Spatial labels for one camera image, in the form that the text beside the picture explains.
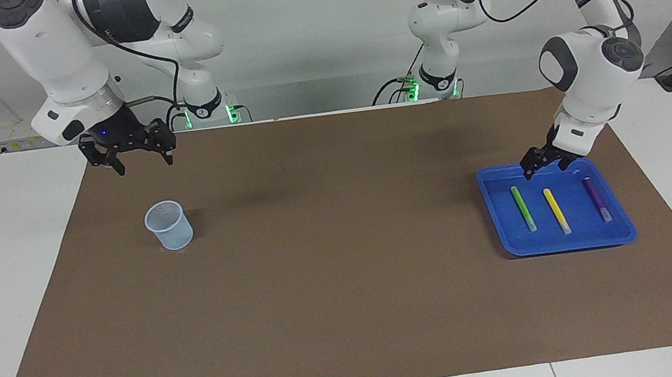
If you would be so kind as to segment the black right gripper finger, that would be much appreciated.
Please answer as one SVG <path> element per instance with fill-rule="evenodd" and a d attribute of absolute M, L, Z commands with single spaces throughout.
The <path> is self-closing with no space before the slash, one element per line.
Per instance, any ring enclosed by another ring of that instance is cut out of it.
<path fill-rule="evenodd" d="M 157 133 L 155 137 L 159 153 L 162 155 L 163 159 L 168 165 L 172 165 L 174 163 L 172 152 L 177 147 L 175 134 L 169 131 Z"/>
<path fill-rule="evenodd" d="M 103 166 L 113 168 L 119 176 L 126 174 L 126 167 L 118 160 L 117 153 L 113 153 L 111 150 L 101 152 L 100 149 L 97 149 L 97 146 L 81 147 L 80 151 L 87 162 L 93 167 Z"/>

